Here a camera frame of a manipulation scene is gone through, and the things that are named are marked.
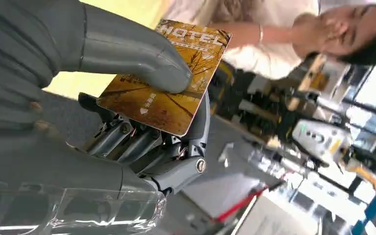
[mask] bracelet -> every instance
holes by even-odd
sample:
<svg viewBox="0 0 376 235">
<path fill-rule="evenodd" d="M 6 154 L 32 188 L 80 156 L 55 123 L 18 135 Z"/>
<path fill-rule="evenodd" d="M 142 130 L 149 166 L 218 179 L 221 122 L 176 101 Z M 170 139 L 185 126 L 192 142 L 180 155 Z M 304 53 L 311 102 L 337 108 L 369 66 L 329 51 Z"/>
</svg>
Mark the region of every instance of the bracelet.
<svg viewBox="0 0 376 235">
<path fill-rule="evenodd" d="M 263 26 L 261 24 L 259 24 L 259 27 L 260 27 L 260 39 L 258 41 L 259 44 L 261 44 L 261 41 L 263 40 Z"/>
</svg>

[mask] yellow wall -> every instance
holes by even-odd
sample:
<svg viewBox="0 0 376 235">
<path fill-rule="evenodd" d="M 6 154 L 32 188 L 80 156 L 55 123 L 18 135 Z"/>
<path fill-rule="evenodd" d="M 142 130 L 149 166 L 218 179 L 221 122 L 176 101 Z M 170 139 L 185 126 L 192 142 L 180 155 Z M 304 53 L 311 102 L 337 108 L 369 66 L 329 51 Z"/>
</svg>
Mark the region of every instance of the yellow wall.
<svg viewBox="0 0 376 235">
<path fill-rule="evenodd" d="M 154 29 L 169 6 L 169 0 L 81 0 Z M 61 72 L 44 90 L 77 100 L 84 92 L 98 97 L 113 80 L 112 74 Z"/>
</svg>

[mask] woman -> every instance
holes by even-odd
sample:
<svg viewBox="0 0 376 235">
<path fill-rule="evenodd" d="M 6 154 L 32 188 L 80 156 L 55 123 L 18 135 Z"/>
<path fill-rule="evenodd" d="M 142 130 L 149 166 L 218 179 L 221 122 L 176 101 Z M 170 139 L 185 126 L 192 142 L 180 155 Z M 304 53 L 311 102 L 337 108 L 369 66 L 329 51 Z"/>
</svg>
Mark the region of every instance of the woman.
<svg viewBox="0 0 376 235">
<path fill-rule="evenodd" d="M 165 18 L 232 32 L 224 60 L 238 69 L 280 79 L 312 52 L 376 64 L 376 4 L 344 5 L 318 16 L 317 0 L 221 0 L 206 22 L 196 3 Z"/>
</svg>

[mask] yellow card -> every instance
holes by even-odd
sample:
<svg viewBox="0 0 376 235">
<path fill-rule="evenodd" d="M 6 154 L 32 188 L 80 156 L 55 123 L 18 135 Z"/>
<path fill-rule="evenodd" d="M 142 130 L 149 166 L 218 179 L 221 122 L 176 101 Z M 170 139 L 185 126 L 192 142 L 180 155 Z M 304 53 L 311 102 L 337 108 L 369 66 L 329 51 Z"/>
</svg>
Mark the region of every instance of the yellow card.
<svg viewBox="0 0 376 235">
<path fill-rule="evenodd" d="M 191 69 L 192 80 L 188 88 L 179 94 L 169 94 L 155 90 L 133 75 L 117 75 L 101 94 L 98 104 L 145 125 L 183 136 L 231 34 L 169 20 L 162 20 L 156 31 L 171 41 Z"/>
</svg>

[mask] hand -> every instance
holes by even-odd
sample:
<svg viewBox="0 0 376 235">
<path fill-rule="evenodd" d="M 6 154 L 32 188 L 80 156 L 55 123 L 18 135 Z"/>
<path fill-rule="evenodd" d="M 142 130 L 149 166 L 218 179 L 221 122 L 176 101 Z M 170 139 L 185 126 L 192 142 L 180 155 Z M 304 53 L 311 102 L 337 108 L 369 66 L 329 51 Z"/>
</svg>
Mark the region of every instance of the hand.
<svg viewBox="0 0 376 235">
<path fill-rule="evenodd" d="M 302 21 L 292 27 L 296 38 L 294 44 L 323 51 L 325 45 L 337 41 L 348 30 L 348 24 L 336 20 L 318 18 Z"/>
</svg>

